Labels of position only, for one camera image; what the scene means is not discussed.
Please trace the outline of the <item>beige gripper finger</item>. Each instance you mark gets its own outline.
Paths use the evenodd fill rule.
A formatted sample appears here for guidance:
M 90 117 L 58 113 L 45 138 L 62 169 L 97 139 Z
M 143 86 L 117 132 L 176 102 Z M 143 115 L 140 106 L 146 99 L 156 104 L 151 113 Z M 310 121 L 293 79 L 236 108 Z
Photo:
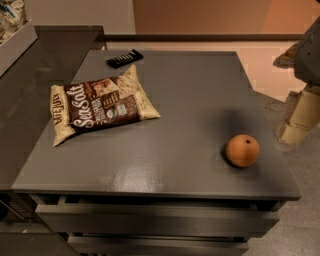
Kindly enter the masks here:
M 279 68 L 293 68 L 295 66 L 297 47 L 297 43 L 293 44 L 274 60 L 273 65 Z
M 320 87 L 307 84 L 302 91 L 289 93 L 277 138 L 281 143 L 298 144 L 319 122 Z

